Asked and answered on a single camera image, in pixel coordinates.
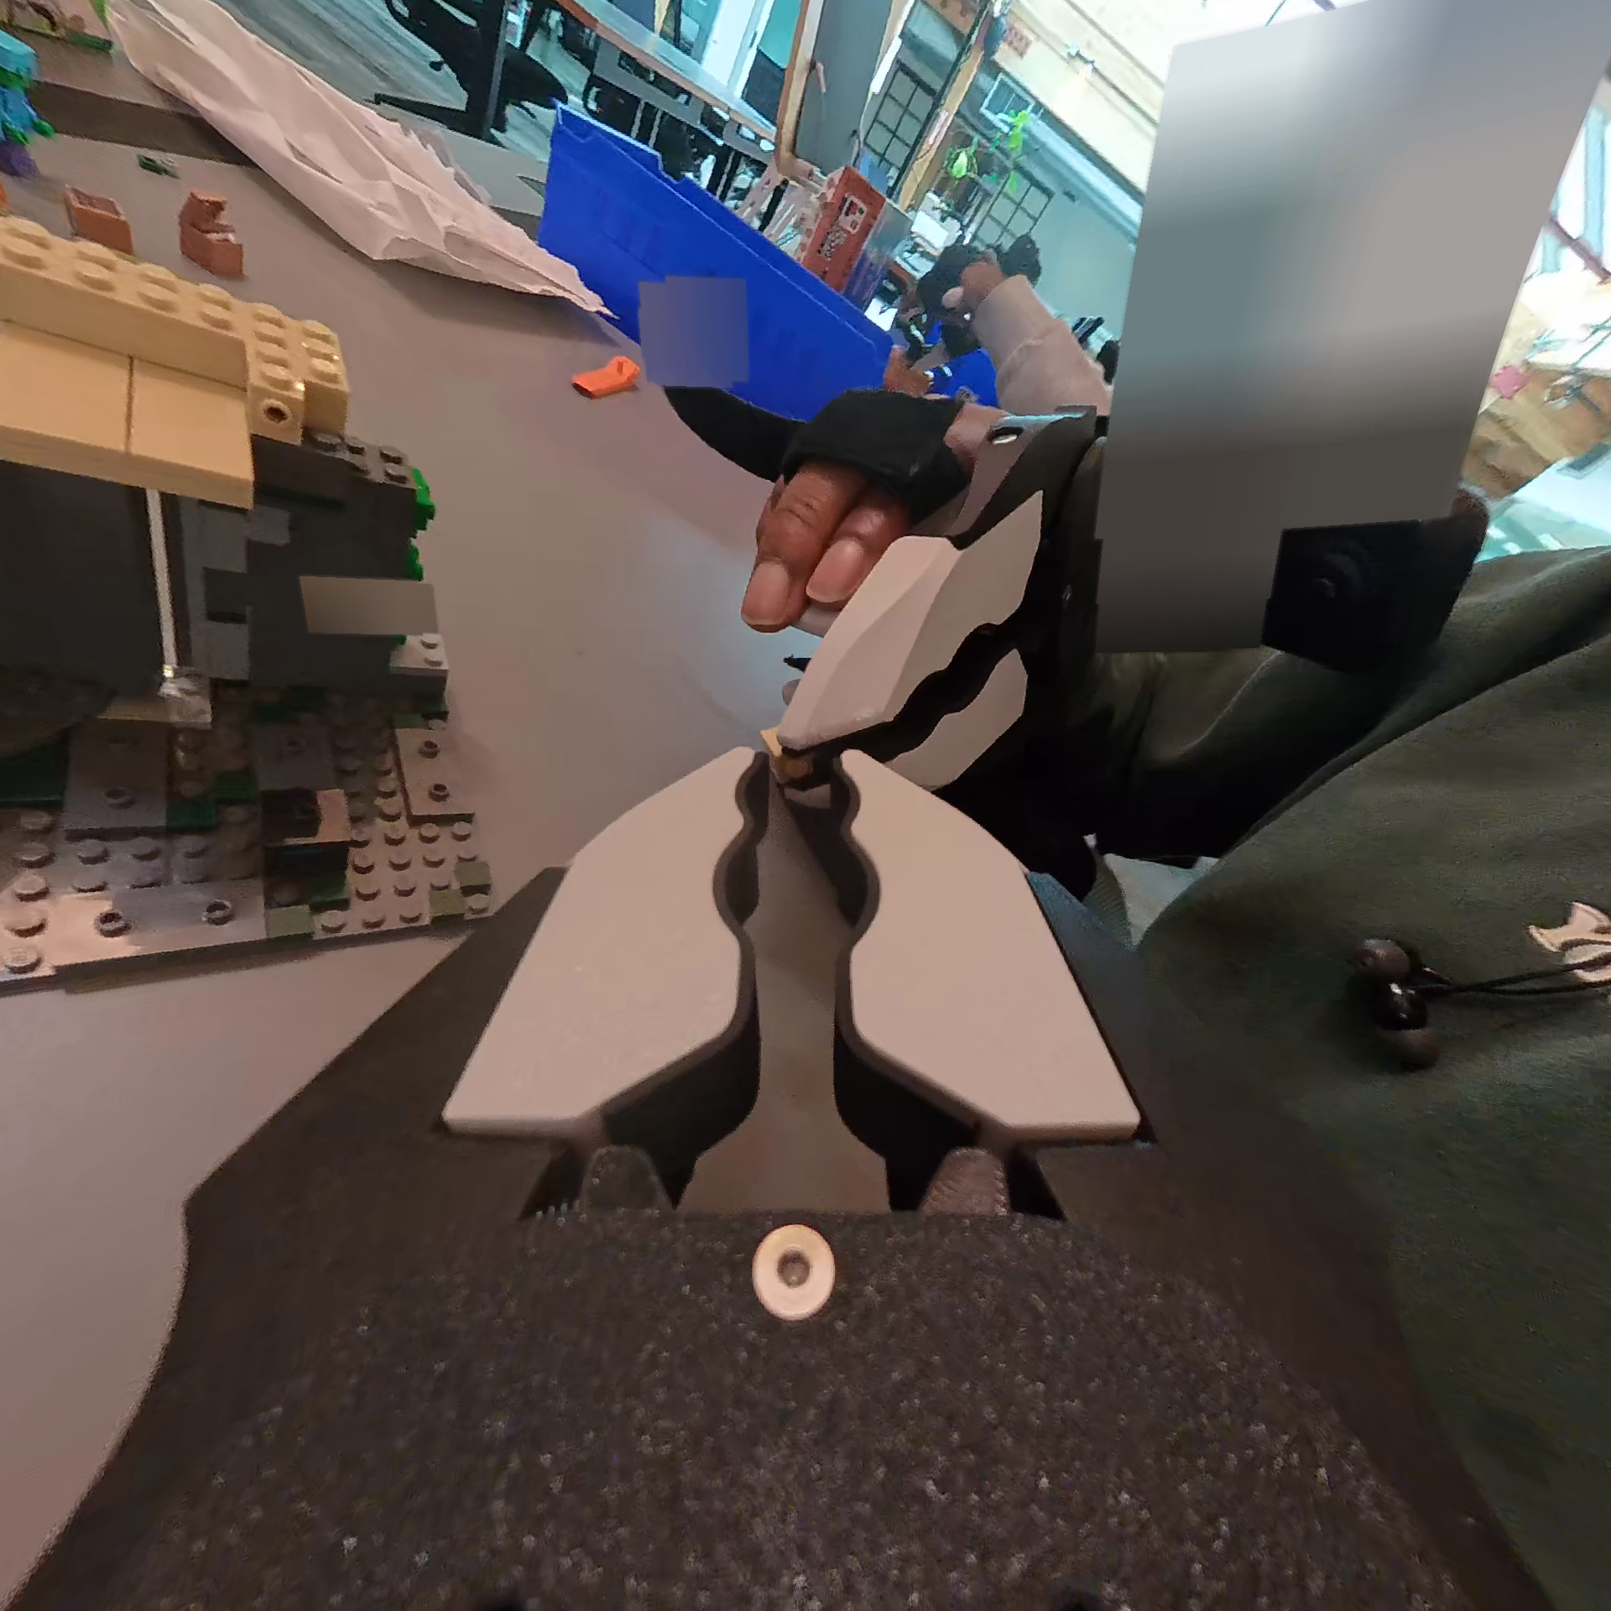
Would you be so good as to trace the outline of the black office chair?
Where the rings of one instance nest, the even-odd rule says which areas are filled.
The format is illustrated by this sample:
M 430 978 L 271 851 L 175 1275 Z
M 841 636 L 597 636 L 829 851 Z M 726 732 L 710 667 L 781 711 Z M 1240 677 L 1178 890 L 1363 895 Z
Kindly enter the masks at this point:
M 570 94 L 555 73 L 509 44 L 509 9 L 509 3 L 388 2 L 394 19 L 434 51 L 434 69 L 459 80 L 467 103 L 440 107 L 396 94 L 377 94 L 375 103 L 484 142 L 507 132 L 511 105 L 569 105 Z

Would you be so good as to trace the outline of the person's right hand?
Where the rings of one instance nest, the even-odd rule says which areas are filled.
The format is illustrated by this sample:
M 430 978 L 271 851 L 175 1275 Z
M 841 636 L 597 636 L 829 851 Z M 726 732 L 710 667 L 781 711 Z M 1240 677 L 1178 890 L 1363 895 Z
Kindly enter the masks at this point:
M 906 502 L 868 475 L 806 462 L 776 485 L 758 517 L 743 621 L 776 633 L 799 625 L 810 608 L 843 608 L 912 527 Z

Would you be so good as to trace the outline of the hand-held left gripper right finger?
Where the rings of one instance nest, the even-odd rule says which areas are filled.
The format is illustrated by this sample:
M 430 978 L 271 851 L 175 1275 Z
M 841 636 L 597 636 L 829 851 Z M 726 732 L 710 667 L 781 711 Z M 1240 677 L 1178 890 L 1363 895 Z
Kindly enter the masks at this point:
M 1042 1147 L 1138 1141 L 1138 1097 L 1014 851 L 864 751 L 837 759 L 835 799 L 860 895 L 835 1099 L 891 1196 L 925 1196 L 958 1150 L 1010 1175 Z

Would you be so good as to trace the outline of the person's right forearm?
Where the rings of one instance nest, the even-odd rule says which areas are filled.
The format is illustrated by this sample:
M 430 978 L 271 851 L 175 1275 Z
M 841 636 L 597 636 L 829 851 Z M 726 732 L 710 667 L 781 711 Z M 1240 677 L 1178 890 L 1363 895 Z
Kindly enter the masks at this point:
M 1610 552 L 1478 563 L 1437 642 L 1370 673 L 1276 650 L 1094 656 L 1061 703 L 1075 824 L 1148 859 L 1223 855 L 1301 799 L 1389 830 L 1608 807 Z

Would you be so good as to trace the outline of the grey desk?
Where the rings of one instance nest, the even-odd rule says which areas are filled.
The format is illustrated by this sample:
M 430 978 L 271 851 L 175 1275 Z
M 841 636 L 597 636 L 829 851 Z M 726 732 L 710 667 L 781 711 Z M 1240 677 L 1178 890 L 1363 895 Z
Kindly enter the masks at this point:
M 655 389 L 592 402 L 613 331 L 383 268 L 122 63 L 43 55 L 53 178 L 181 268 L 168 155 L 223 193 L 248 293 L 331 324 L 352 423 L 409 452 L 482 855 L 500 903 L 663 784 L 772 726 L 806 638 L 739 625 L 764 491 Z M 5 1597 L 66 1526 L 170 1338 L 193 1191 L 484 924 L 170 959 L 5 993 Z

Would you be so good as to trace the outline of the notched brown toy piece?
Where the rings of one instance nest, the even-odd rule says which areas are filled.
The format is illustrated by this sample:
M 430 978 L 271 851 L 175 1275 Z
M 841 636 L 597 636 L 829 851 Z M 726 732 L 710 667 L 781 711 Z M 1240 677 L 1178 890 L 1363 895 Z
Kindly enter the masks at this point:
M 191 189 L 177 213 L 177 232 L 191 262 L 218 278 L 246 278 L 246 249 L 229 218 L 225 195 Z

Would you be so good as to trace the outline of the red patterned box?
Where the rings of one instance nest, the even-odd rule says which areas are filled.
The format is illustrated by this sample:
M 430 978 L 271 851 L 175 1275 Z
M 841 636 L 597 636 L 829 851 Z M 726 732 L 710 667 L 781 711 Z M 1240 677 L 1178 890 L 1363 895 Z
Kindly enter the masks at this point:
M 801 264 L 826 287 L 847 293 L 887 205 L 856 166 L 826 176 L 816 220 L 803 234 Z

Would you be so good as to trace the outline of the toy brick building model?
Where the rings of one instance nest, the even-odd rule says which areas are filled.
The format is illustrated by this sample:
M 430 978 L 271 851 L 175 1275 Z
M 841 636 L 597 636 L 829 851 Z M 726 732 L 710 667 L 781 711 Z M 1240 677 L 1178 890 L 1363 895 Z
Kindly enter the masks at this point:
M 22 214 L 3 272 L 5 993 L 486 918 L 430 485 L 337 333 Z

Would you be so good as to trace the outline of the blue plastic bin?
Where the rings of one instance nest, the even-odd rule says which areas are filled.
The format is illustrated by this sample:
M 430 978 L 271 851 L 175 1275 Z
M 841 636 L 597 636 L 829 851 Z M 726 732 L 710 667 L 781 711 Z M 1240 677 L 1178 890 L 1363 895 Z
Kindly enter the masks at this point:
M 875 389 L 893 333 L 659 153 L 557 111 L 538 241 L 574 264 L 661 385 L 783 416 Z

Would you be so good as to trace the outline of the wooden background table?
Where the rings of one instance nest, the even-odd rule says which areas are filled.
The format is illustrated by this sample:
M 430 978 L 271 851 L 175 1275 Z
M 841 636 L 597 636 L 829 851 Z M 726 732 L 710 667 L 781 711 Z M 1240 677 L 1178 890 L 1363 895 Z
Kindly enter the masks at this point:
M 582 26 L 594 30 L 603 46 L 641 63 L 651 73 L 670 78 L 680 90 L 705 107 L 714 107 L 739 128 L 762 142 L 778 140 L 776 122 L 751 107 L 737 90 L 695 61 L 687 51 L 661 38 L 632 11 L 609 2 L 557 2 Z

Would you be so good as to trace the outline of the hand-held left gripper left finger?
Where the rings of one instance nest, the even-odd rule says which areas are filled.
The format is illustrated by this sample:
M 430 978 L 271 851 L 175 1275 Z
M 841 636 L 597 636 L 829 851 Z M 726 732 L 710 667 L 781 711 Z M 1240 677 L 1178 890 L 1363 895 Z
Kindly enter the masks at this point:
M 672 1198 L 753 1112 L 764 761 L 732 750 L 561 876 L 444 1108 L 455 1135 L 645 1152 Z

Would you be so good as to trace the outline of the crumpled white paper bag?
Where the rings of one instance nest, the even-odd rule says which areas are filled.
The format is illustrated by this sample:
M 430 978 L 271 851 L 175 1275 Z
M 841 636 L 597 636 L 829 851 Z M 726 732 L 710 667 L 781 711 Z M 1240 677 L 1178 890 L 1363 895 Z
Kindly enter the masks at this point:
M 377 262 L 611 306 L 469 189 L 419 134 L 335 90 L 212 2 L 112 2 L 126 57 Z

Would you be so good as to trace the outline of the person's green sweatshirt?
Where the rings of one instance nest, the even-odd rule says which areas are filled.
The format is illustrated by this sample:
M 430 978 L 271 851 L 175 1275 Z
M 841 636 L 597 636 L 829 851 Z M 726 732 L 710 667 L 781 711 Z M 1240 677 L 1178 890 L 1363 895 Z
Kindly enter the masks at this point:
M 1551 1599 L 1608 1607 L 1608 993 L 1439 1005 L 1439 1060 L 1407 1072 L 1353 962 L 1391 937 L 1481 980 L 1608 937 L 1610 638 L 1608 807 L 1412 832 L 1338 801 L 1211 855 L 1142 953 L 1384 1208 L 1445 1430 Z

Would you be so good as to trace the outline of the dark board panel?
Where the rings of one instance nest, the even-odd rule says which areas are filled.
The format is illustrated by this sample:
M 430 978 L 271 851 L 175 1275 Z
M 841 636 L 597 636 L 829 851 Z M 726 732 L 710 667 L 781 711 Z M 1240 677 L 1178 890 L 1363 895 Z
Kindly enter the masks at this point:
M 801 5 L 780 99 L 781 172 L 803 178 L 854 161 L 872 94 L 900 49 L 912 9 L 912 2 Z

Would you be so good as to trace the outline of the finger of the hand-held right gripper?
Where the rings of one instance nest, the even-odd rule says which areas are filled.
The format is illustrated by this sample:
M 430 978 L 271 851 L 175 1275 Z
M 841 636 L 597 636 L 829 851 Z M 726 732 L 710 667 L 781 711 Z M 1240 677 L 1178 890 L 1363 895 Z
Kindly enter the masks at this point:
M 797 751 L 824 746 L 841 730 L 826 707 L 854 696 L 824 690 L 824 663 L 845 652 L 962 652 L 971 636 L 1017 613 L 1042 542 L 1042 493 L 969 546 L 943 535 L 898 539 L 860 585 L 824 636 L 780 725 Z
M 956 784 L 1025 715 L 1019 652 L 845 652 L 824 663 L 826 707 L 841 730 L 824 740 L 824 774 L 862 753 L 927 792 Z

